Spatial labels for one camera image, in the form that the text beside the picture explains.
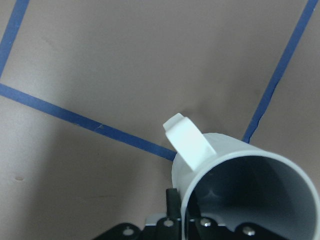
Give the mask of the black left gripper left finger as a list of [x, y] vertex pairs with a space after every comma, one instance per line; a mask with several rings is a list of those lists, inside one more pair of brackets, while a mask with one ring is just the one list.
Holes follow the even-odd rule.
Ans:
[[168, 188], [166, 213], [154, 213], [145, 220], [140, 240], [181, 240], [181, 199], [176, 188]]

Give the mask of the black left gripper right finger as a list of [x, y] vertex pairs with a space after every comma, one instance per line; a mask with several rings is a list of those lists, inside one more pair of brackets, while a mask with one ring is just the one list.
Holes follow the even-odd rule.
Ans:
[[186, 210], [186, 239], [188, 240], [239, 240], [235, 231], [215, 213], [202, 212], [200, 206], [189, 203]]

